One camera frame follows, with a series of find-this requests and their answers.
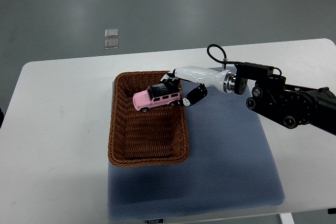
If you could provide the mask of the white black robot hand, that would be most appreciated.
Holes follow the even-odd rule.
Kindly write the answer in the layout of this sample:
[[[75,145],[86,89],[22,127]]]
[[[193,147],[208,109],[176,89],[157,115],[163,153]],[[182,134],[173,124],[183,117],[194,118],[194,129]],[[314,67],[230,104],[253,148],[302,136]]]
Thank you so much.
[[[179,106],[191,106],[207,96],[208,88],[216,88],[220,92],[231,93],[235,85],[236,74],[230,70],[218,72],[202,67],[180,67],[167,72],[160,80],[177,86],[181,80],[197,83],[198,86],[191,90],[183,98],[175,102]]]

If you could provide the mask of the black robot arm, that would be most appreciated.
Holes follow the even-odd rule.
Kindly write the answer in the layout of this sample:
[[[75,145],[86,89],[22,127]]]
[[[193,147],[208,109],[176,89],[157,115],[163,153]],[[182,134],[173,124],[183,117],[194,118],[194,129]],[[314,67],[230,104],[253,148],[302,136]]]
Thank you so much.
[[[251,97],[246,106],[288,128],[311,124],[335,135],[335,94],[328,87],[308,88],[286,84],[275,67],[250,62],[228,61],[236,67],[234,88],[236,94],[243,94],[247,81],[254,80]]]

